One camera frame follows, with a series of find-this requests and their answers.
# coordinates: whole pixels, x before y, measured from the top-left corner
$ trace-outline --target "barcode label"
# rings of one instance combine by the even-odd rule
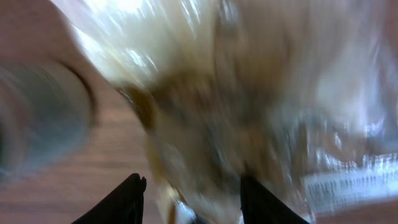
[[[313,213],[333,213],[398,196],[398,166],[350,173],[316,174],[303,179]]]

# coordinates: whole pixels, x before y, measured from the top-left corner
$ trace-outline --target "wooden surface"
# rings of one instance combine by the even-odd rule
[[[133,172],[148,179],[144,223],[160,223],[142,146],[144,132],[126,102],[78,53],[47,0],[2,0],[0,4],[1,60],[61,61],[82,76],[96,99],[95,123],[80,149],[0,188],[0,223],[70,223]],[[321,223],[398,223],[397,208],[397,202],[385,203],[324,218]]]

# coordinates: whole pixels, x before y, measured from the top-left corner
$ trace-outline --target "clear plastic packaging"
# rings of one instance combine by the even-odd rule
[[[195,67],[213,73],[216,0],[52,0],[77,44],[114,86],[151,87]]]
[[[244,174],[303,217],[398,196],[387,1],[53,2],[196,214],[238,222]]]

